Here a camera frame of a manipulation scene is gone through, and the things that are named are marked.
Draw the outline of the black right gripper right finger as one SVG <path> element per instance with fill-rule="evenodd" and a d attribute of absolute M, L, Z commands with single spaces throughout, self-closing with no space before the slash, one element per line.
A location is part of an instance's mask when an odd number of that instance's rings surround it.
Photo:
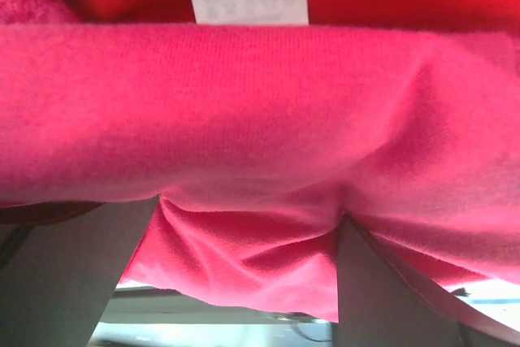
<path fill-rule="evenodd" d="M 344 347 L 517 346 L 518 331 L 441 288 L 351 219 L 338 233 L 339 323 Z"/>

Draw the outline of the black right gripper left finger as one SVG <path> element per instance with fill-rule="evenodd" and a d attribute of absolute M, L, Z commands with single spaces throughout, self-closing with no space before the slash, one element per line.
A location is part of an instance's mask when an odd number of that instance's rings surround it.
<path fill-rule="evenodd" d="M 1 344 L 87 345 L 157 206 L 153 197 L 2 226 Z"/>

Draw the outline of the pink t shirt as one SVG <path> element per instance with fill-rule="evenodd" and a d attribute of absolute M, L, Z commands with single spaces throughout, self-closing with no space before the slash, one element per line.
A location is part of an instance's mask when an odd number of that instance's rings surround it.
<path fill-rule="evenodd" d="M 442 285 L 519 281 L 519 41 L 81 24 L 1 0 L 1 203 L 159 197 L 124 278 L 337 318 L 356 219 Z"/>

